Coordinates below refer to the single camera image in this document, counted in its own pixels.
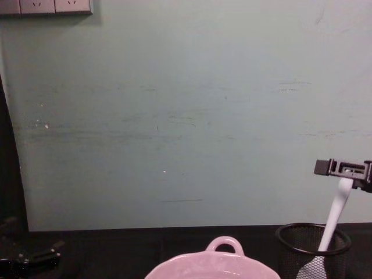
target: wall socket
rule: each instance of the wall socket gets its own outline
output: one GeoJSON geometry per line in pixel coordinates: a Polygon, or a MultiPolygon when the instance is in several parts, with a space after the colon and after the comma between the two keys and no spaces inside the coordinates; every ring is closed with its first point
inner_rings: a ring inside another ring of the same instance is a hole
{"type": "Polygon", "coordinates": [[[19,15],[19,0],[0,0],[0,15],[19,15]]]}
{"type": "Polygon", "coordinates": [[[22,14],[55,13],[54,0],[20,0],[22,14]]]}
{"type": "Polygon", "coordinates": [[[56,13],[87,13],[92,14],[90,0],[55,0],[56,13]]]}

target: scuff mark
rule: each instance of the scuff mark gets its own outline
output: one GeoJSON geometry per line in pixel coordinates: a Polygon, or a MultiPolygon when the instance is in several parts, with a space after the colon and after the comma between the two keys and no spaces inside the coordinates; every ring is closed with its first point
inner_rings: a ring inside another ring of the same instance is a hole
{"type": "Polygon", "coordinates": [[[327,2],[328,2],[327,0],[324,1],[323,8],[321,9],[318,18],[315,20],[315,25],[318,25],[321,22],[321,20],[323,19],[324,12],[326,11],[326,7],[327,7],[327,2]]]}
{"type": "Polygon", "coordinates": [[[283,81],[279,84],[311,84],[308,81],[283,81]]]}
{"type": "Polygon", "coordinates": [[[171,202],[202,202],[204,199],[171,199],[169,201],[161,201],[161,203],[171,203],[171,202]]]}
{"type": "Polygon", "coordinates": [[[194,123],[179,122],[179,121],[170,121],[170,123],[192,125],[192,126],[196,127],[196,124],[194,124],[194,123]]]}

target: wall stain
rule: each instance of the wall stain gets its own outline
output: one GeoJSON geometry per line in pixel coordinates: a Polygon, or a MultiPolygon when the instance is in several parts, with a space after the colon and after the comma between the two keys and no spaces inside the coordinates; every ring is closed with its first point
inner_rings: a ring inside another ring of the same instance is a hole
{"type": "Polygon", "coordinates": [[[171,199],[169,201],[161,201],[161,203],[172,203],[172,202],[202,202],[204,199],[171,199]]]}

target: bowl handle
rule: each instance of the bowl handle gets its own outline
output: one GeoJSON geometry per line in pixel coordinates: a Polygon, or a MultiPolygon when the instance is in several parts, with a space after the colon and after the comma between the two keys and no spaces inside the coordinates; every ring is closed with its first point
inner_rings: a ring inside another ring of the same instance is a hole
{"type": "Polygon", "coordinates": [[[217,237],[215,240],[213,240],[207,247],[206,251],[215,251],[218,246],[222,244],[229,244],[231,245],[234,250],[235,254],[244,256],[244,251],[242,248],[242,245],[240,245],[239,241],[237,241],[233,237],[217,237]]]}

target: black object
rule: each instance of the black object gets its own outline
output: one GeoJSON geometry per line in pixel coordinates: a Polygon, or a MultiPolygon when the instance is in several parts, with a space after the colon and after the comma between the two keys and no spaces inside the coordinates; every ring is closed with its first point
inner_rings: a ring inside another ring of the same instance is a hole
{"type": "Polygon", "coordinates": [[[324,226],[310,223],[295,223],[280,227],[276,237],[281,244],[278,273],[281,279],[296,279],[299,270],[316,256],[324,261],[327,279],[344,279],[346,274],[346,252],[351,246],[350,238],[342,231],[335,230],[326,252],[318,252],[324,226]]]}
{"type": "Polygon", "coordinates": [[[317,160],[314,174],[351,178],[354,189],[372,193],[372,161],[356,164],[336,159],[317,160]]]}
{"type": "Polygon", "coordinates": [[[0,220],[15,216],[17,234],[28,232],[18,152],[5,93],[0,78],[0,220]]]}
{"type": "Polygon", "coordinates": [[[5,236],[9,232],[11,234],[16,223],[17,218],[10,217],[0,225],[0,278],[27,278],[57,267],[60,261],[59,249],[65,243],[58,241],[49,249],[29,254],[5,236]]]}

